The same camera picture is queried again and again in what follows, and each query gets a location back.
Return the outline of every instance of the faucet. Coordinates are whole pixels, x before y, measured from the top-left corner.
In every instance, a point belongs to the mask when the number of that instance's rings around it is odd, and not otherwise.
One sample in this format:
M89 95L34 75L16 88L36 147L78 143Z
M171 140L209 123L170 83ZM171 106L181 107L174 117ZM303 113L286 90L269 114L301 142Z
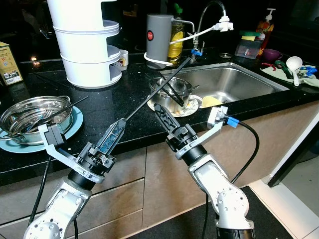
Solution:
M201 14L201 16L200 16L197 33L200 33L201 23L202 23L202 21L203 21L203 17L204 17L204 15L205 15L206 10L207 10L211 5L213 5L213 4L219 5L220 8L221 8L221 10L222 10L223 16L221 17L221 19L219 20L219 22L221 22L221 23L222 23L222 22L229 22L229 18L228 18L228 16L226 15L226 10L225 10L224 4L223 4L221 1L219 1L219 0L210 1L210 2L206 5L206 7L204 8L204 10L203 10L203 12L202 12L202 14ZM226 27L226 30L225 30L224 28L223 28L223 29L216 29L216 30L227 31L227 29L233 30L232 23L231 23L231 26ZM198 37L199 37L199 36L196 36L196 37L193 39L193 50L192 50L192 55L191 55L191 60L190 60L190 62L195 62L195 61L196 61L196 59L195 59L195 58L196 58L196 55L202 55L202 53L203 53L203 48L204 48L204 43L205 43L205 42L203 42L201 51L199 52L199 50L197 49L197 47L198 47Z

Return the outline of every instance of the dish soap bottle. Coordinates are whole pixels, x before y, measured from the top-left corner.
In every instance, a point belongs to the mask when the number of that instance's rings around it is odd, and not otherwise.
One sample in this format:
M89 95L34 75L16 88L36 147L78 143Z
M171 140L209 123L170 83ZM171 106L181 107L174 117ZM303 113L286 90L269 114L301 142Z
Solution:
M174 7L176 10L176 16L174 17L174 19L182 20L181 14L183 13L183 9L180 8L177 3L174 4ZM173 24L171 27L170 41L176 41L182 38L184 38L184 25L180 22L173 21ZM173 65L176 65L177 63L179 63L182 49L183 49L182 41L169 45L168 62L173 63Z
M258 26L257 26L257 32L262 33L260 40L264 40L263 43L261 44L260 50L259 50L259 54L258 56L261 56L264 52L264 49L266 48L266 45L269 41L270 38L270 34L274 29L274 24L270 22L270 20L273 18L273 16L271 15L273 13L274 8L268 8L267 10L270 11L269 15L267 15L265 17L266 21L261 21L259 22Z

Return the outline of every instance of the white tube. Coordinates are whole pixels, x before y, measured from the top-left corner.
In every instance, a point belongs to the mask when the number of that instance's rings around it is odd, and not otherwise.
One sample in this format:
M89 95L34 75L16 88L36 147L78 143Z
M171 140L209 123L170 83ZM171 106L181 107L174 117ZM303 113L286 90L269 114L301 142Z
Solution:
M199 32L199 33L196 33L196 34L194 34L193 36L188 36L188 37L185 37L185 38L176 40L176 41L172 41L172 42L170 42L169 44L172 45L172 44L174 44L174 43L178 43L178 42L181 42L181 41L190 40L190 39L192 39L192 38L195 38L195 37L197 37L197 36L200 36L200 35L202 35L202 34L204 34L204 33L207 33L207 32L209 32L209 31L212 31L212 30L214 30L214 29L215 29L215 25L213 25L212 27L210 27L210 28L208 28L208 29L206 29L206 30L204 30L204 31L201 31L201 32Z
M151 61L151 62L154 62L154 63L164 64L164 65L167 65L167 66L172 66L173 65L173 63L170 63L170 62L159 61L159 60L154 60L154 59L148 58L146 56L146 52L144 53L144 58L145 58L145 60Z

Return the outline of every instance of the gray water filter canister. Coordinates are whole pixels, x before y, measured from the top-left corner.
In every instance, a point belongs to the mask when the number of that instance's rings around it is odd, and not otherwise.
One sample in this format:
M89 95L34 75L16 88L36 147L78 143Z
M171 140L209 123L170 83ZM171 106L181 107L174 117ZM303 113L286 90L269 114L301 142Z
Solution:
M147 57L167 61L173 15L148 14L146 30ZM163 69L166 65L147 61L153 69Z

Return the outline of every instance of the purple bowl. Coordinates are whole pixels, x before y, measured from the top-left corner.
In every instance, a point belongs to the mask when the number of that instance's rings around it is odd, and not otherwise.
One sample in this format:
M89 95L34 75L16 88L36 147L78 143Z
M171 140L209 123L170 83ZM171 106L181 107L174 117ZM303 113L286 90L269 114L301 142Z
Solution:
M264 49L263 58L265 62L274 63L276 60L282 58L282 53L273 49Z

